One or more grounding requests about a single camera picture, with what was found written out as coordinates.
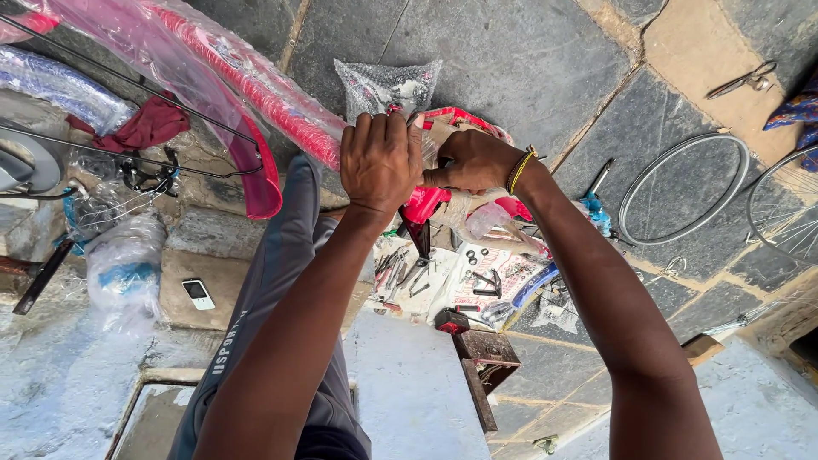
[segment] grey track pants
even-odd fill
[[[284,204],[270,219],[258,244],[225,339],[191,396],[168,460],[193,457],[202,421],[219,385],[236,366],[272,309],[335,230],[335,220],[318,215],[322,168],[317,160],[305,154],[296,156],[290,163]],[[354,414],[339,336],[324,380],[312,400],[306,426],[332,426],[347,431],[361,441],[371,456],[370,440]]]

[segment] mobile phone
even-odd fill
[[[191,298],[193,306],[195,306],[197,310],[212,310],[216,308],[216,305],[213,304],[213,299],[207,292],[207,288],[205,288],[205,282],[203,282],[201,278],[182,280],[182,286],[184,286],[187,295]]]

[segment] scissors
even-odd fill
[[[757,69],[750,72],[749,74],[739,77],[724,86],[712,90],[708,94],[708,99],[715,99],[717,97],[724,96],[729,92],[733,92],[736,89],[741,88],[745,84],[749,85],[750,88],[755,89],[756,91],[767,89],[770,87],[770,80],[764,75],[769,74],[777,67],[778,62],[775,61],[765,62],[764,64],[761,64]]]

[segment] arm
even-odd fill
[[[366,255],[420,180],[418,120],[407,129],[400,115],[362,115],[344,130],[350,205],[219,388],[195,460],[294,456]]]
[[[439,155],[455,163],[425,171],[427,186],[475,189],[504,187],[524,153],[467,131],[453,134]],[[545,165],[529,161],[515,194],[534,215],[610,372],[611,458],[721,458],[696,375],[625,259],[573,206]]]

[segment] maroon rag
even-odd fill
[[[170,91],[163,91],[162,95],[167,98],[173,97]],[[184,110],[157,96],[148,99],[119,131],[102,138],[98,137],[87,123],[73,115],[68,115],[65,121],[71,128],[94,134],[95,147],[117,153],[159,145],[191,128],[191,117]]]

